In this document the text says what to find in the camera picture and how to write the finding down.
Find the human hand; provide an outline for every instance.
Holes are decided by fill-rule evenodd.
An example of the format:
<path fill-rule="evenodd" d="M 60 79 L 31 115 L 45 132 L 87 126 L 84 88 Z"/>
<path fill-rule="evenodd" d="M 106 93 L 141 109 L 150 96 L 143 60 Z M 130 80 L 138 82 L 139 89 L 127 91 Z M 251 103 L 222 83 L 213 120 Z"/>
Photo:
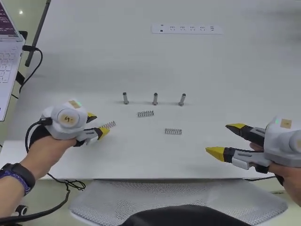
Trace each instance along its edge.
<path fill-rule="evenodd" d="M 61 159 L 65 151 L 75 144 L 76 139 L 56 140 L 52 136 L 38 139 L 31 145 L 29 153 L 20 163 L 36 180 L 40 179 Z"/>
<path fill-rule="evenodd" d="M 263 148 L 251 143 L 250 147 L 255 151 L 262 151 Z M 301 207 L 301 168 L 293 168 L 272 163 L 269 172 L 284 178 L 283 187 L 292 200 Z"/>

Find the white power strip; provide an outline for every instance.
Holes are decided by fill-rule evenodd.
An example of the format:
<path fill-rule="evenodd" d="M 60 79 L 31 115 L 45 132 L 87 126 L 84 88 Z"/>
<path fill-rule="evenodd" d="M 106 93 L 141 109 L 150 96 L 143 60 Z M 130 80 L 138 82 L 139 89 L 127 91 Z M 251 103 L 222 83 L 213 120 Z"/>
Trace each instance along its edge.
<path fill-rule="evenodd" d="M 153 24 L 153 34 L 222 34 L 222 29 L 216 25 L 193 24 Z"/>

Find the metal spring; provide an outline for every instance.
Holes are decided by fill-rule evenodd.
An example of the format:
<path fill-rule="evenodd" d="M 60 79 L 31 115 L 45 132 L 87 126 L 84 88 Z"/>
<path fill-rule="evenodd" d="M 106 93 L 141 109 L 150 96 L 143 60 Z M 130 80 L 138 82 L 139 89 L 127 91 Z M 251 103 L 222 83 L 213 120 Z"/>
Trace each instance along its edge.
<path fill-rule="evenodd" d="M 149 117 L 149 116 L 154 116 L 154 111 L 143 111 L 143 112 L 138 112 L 138 117 Z"/>
<path fill-rule="evenodd" d="M 111 121 L 111 122 L 109 122 L 107 124 L 104 124 L 104 125 L 100 126 L 100 128 L 107 128 L 107 129 L 109 129 L 109 128 L 112 128 L 113 126 L 116 126 L 116 122 L 115 121 Z"/>
<path fill-rule="evenodd" d="M 181 135 L 182 130 L 181 129 L 165 129 L 165 134 Z"/>

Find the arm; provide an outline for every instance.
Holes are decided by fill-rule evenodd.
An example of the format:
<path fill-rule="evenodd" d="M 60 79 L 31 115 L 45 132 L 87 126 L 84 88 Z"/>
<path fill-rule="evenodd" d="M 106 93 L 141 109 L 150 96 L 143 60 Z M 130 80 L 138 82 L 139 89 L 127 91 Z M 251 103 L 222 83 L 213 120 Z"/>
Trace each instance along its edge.
<path fill-rule="evenodd" d="M 76 139 L 55 140 L 51 136 L 35 141 L 27 156 L 20 162 L 36 180 L 45 176 Z M 24 187 L 14 177 L 0 179 L 0 218 L 10 216 L 24 197 Z"/>
<path fill-rule="evenodd" d="M 254 143 L 251 143 L 250 147 L 256 151 L 262 150 L 262 147 Z M 284 178 L 283 187 L 292 200 L 301 207 L 301 168 L 272 163 L 269 166 L 269 172 L 278 174 Z"/>

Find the blue wristband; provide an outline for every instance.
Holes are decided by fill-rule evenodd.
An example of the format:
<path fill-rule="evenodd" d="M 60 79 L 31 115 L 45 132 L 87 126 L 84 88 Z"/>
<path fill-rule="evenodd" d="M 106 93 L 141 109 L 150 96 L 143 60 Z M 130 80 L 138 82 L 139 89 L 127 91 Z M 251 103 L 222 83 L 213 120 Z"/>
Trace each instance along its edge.
<path fill-rule="evenodd" d="M 24 196 L 26 196 L 30 192 L 30 187 L 26 184 L 26 182 L 20 177 L 19 175 L 11 172 L 11 171 L 5 171 L 1 176 L 0 179 L 3 177 L 13 177 L 16 178 L 24 187 Z"/>

